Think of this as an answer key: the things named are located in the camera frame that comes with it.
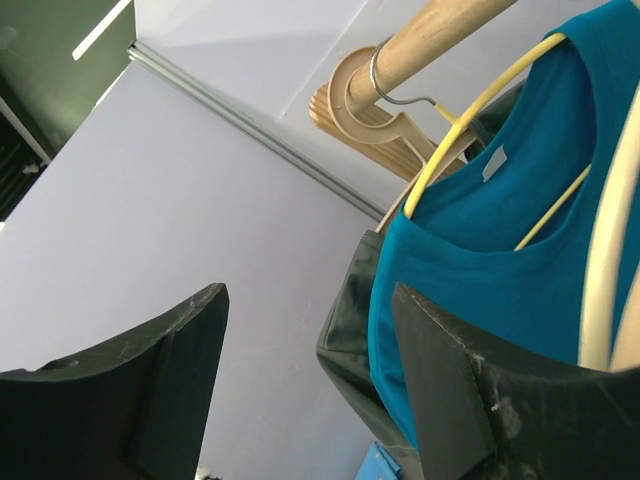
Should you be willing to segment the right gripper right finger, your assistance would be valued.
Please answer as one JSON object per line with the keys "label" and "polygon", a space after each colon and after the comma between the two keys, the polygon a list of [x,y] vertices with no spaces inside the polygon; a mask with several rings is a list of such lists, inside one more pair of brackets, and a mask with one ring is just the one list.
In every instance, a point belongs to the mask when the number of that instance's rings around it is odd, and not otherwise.
{"label": "right gripper right finger", "polygon": [[397,285],[392,312],[428,479],[635,479],[639,371],[532,353]]}

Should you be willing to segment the blue t shirt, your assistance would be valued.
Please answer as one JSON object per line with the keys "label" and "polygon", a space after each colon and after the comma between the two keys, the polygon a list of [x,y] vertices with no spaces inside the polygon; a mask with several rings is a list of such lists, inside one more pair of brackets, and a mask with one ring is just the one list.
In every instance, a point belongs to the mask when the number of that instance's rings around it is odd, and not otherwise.
{"label": "blue t shirt", "polygon": [[464,168],[398,214],[373,284],[372,383],[416,441],[392,315],[397,284],[535,353],[573,364],[593,223],[639,80],[639,11],[611,1],[560,29],[507,120]]}

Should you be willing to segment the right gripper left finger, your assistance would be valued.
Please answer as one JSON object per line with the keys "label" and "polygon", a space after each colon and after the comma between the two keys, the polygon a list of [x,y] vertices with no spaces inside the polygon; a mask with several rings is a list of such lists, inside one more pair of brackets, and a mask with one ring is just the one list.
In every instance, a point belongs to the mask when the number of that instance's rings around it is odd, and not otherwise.
{"label": "right gripper left finger", "polygon": [[229,313],[211,284],[38,370],[1,375],[4,479],[192,479]]}

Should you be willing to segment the wooden hanger blue shirt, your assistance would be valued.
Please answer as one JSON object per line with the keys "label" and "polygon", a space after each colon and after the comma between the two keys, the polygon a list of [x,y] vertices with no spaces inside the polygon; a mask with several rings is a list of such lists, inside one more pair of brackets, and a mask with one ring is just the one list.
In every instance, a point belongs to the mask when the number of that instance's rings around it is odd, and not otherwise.
{"label": "wooden hanger blue shirt", "polygon": [[[566,40],[566,36],[562,33],[554,33],[538,45],[533,47],[529,52],[524,54],[518,59],[512,66],[510,66],[503,74],[501,74],[497,80],[495,80],[481,95],[475,100],[471,106],[460,116],[454,116],[449,110],[443,107],[440,103],[431,99],[430,97],[419,97],[414,100],[395,100],[388,94],[384,93],[379,85],[377,79],[377,61],[382,50],[382,47],[390,40],[390,38],[382,41],[372,54],[369,62],[368,73],[371,84],[377,93],[379,93],[383,99],[396,105],[408,105],[425,101],[430,103],[450,124],[451,129],[445,136],[443,143],[448,147],[445,151],[443,147],[436,148],[436,162],[438,167],[444,166],[444,153],[449,153],[453,148],[453,140],[459,140],[462,137],[462,133],[473,133],[478,137],[478,142],[484,139],[484,129],[480,127],[480,122],[476,119],[478,115],[483,115],[486,105],[496,97],[501,90],[503,90],[512,80],[519,75],[527,66],[531,65],[537,59],[544,54],[552,50],[554,47],[561,44]],[[515,251],[523,249],[542,229],[542,227],[554,216],[559,208],[569,199],[569,197],[581,186],[585,178],[589,174],[591,165],[588,165],[584,170],[576,177],[576,179],[567,187],[567,189],[558,197],[558,199],[549,207],[544,215],[534,224],[531,230],[524,236],[524,238],[516,245]]]}

